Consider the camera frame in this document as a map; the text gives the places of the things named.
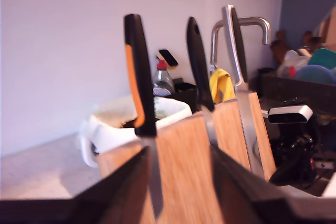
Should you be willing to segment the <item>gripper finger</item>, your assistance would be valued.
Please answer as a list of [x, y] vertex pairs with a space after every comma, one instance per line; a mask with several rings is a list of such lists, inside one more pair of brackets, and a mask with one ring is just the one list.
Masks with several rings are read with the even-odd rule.
[[212, 178], [226, 223], [291, 223], [285, 193], [214, 145]]
[[284, 162], [270, 177], [269, 182], [277, 185], [306, 184], [312, 181], [312, 165], [309, 159]]
[[139, 223], [150, 165], [151, 149], [144, 147], [108, 177], [78, 194], [66, 223]]

